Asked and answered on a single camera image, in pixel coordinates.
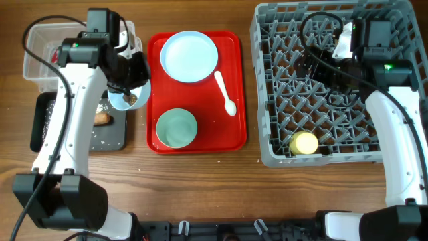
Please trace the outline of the brown food scrap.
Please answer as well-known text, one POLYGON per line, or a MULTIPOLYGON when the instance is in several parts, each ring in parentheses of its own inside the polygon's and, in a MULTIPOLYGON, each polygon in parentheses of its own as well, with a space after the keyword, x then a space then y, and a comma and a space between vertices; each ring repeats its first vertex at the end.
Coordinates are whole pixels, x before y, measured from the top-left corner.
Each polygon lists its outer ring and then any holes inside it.
POLYGON ((128 104, 129 106, 133 106, 137 100, 138 97, 134 94, 130 94, 130 95, 124 95, 123 96, 123 100, 125 101, 126 104, 128 104))

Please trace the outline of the light blue bowl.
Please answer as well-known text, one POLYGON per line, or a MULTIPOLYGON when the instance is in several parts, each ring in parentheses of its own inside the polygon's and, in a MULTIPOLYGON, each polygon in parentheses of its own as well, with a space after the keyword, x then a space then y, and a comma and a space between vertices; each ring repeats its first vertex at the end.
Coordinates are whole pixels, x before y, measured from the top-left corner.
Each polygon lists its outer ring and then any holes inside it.
POLYGON ((108 91, 110 104, 119 111, 136 110, 142 108, 151 96, 150 80, 141 87, 130 91, 130 95, 112 93, 108 91))

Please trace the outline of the yellow plastic cup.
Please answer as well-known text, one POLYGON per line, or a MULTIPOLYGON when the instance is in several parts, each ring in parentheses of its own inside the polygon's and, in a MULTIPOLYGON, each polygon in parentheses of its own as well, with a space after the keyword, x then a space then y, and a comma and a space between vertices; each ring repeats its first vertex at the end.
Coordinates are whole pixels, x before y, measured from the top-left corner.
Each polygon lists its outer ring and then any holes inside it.
POLYGON ((310 155, 318 148, 317 137, 307 131, 298 131, 291 136, 290 151, 293 155, 310 155))

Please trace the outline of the green bowl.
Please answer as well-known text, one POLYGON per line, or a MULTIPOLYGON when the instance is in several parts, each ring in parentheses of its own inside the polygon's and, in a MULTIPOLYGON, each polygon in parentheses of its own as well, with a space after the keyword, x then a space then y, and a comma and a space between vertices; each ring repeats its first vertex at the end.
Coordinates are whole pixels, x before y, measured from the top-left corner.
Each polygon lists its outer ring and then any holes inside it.
POLYGON ((173 108, 164 112, 156 123, 156 135, 159 141, 172 149, 190 145, 197 131, 196 118, 182 108, 173 108))

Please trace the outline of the red snack wrapper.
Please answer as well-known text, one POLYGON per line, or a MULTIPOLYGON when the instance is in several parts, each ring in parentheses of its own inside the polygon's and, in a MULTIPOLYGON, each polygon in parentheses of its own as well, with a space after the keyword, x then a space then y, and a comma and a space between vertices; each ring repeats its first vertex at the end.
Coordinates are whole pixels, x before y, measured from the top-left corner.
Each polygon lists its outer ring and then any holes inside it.
POLYGON ((51 57, 51 63, 56 64, 58 61, 58 52, 59 50, 55 50, 55 52, 53 53, 53 56, 51 57))

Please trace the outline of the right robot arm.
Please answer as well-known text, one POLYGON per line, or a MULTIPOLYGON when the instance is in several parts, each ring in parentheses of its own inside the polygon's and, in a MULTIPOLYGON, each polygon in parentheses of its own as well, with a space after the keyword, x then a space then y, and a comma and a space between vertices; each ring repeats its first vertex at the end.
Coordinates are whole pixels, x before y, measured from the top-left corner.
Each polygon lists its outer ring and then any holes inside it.
POLYGON ((365 214, 319 211, 320 234, 333 240, 427 239, 427 140, 414 65, 395 59, 387 19, 354 19, 351 57, 306 46, 298 69, 333 91, 357 90, 375 127, 385 170, 386 207, 365 214))

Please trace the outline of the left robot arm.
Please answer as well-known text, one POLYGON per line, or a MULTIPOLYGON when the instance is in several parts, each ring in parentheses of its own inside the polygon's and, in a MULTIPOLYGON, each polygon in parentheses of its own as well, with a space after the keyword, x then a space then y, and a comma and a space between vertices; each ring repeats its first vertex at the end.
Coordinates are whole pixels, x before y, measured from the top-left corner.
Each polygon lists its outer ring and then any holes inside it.
POLYGON ((49 128, 30 173, 15 176, 13 193, 22 216, 44 229, 105 240, 146 240, 135 214, 109 204, 106 190, 88 177, 94 119, 103 93, 112 106, 137 97, 143 107, 151 94, 151 73, 143 52, 130 45, 126 21, 107 8, 88 10, 85 30, 66 38, 49 68, 58 91, 49 128))

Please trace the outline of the grey dishwasher rack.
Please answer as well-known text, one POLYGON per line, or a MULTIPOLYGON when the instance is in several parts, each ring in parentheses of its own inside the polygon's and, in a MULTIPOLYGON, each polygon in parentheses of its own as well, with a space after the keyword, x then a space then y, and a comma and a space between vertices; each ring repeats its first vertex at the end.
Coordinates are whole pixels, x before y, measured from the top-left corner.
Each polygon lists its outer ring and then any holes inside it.
POLYGON ((381 162, 375 127, 357 93, 331 92, 307 76, 300 78, 294 69, 304 45, 332 51, 333 31, 356 18, 392 23, 392 56, 412 61, 419 94, 427 99, 427 54, 409 1, 261 3, 255 8, 250 36, 261 161, 265 166, 381 162), (291 136, 298 131, 317 137, 315 153, 291 153, 291 136))

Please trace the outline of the black plastic tray bin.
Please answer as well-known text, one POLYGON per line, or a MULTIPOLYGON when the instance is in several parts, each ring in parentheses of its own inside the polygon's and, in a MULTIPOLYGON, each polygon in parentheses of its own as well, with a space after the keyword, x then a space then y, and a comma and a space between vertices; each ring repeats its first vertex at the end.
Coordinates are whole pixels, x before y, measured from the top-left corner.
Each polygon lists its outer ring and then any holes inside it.
MULTIPOLYGON (((29 145, 33 152, 38 153, 42 148, 55 100, 55 92, 44 92, 37 98, 29 145)), ((110 121, 107 124, 93 127, 90 151, 119 151, 123 149, 126 142, 126 112, 118 111, 112 107, 107 91, 103 93, 96 112, 108 114, 110 121)))

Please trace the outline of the light blue plate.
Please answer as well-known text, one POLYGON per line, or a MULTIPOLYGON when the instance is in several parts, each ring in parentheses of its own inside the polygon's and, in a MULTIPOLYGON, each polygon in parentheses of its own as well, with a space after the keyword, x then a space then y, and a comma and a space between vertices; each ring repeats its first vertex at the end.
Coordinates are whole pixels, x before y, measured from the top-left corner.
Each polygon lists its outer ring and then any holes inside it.
POLYGON ((208 77, 217 67, 219 51, 214 41, 198 31, 172 35, 160 51, 163 70, 172 79, 194 83, 208 77))

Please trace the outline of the clear plastic bin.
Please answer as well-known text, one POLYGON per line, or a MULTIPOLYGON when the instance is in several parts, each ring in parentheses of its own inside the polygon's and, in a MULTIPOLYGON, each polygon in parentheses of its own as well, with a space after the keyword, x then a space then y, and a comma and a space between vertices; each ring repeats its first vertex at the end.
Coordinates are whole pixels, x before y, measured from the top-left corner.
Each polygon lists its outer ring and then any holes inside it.
MULTIPOLYGON (((120 24, 121 44, 126 43, 126 34, 123 33, 126 28, 130 32, 131 52, 141 51, 142 42, 136 37, 135 26, 131 21, 120 24)), ((76 22, 37 24, 29 31, 26 46, 35 55, 50 62, 64 39, 75 38, 85 30, 83 25, 76 22)), ((24 55, 23 77, 37 84, 40 92, 55 92, 58 89, 58 76, 28 53, 24 55)))

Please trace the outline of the red serving tray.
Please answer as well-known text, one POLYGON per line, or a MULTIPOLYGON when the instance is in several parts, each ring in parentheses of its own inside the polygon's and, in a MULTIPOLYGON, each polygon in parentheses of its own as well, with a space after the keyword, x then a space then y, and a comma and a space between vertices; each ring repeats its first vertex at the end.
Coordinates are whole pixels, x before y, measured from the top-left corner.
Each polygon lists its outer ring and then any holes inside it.
POLYGON ((224 98, 213 76, 194 84, 173 80, 163 70, 161 48, 173 36, 158 33, 148 42, 148 62, 152 72, 151 96, 146 104, 146 142, 157 154, 208 153, 236 151, 247 140, 245 90, 241 63, 241 42, 231 31, 206 31, 219 51, 217 69, 222 73, 227 93, 237 106, 229 116, 224 98), (166 111, 182 108, 197 121, 197 135, 186 147, 172 149, 157 137, 156 124, 166 111))

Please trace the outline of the white plastic spoon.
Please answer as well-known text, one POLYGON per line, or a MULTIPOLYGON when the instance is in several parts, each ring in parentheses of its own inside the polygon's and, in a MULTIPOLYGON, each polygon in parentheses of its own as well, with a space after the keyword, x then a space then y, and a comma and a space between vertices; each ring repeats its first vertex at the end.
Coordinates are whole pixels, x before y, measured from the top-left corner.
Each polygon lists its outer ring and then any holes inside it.
POLYGON ((232 101, 228 96, 228 93, 227 93, 227 90, 225 87, 225 82, 224 82, 224 79, 223 79, 221 72, 215 71, 214 77, 215 77, 215 80, 218 84, 218 87, 219 87, 219 89, 220 89, 220 91, 224 97, 224 100, 225 100, 224 107, 225 107, 227 114, 229 116, 235 116, 237 114, 237 107, 236 107, 234 101, 232 101))

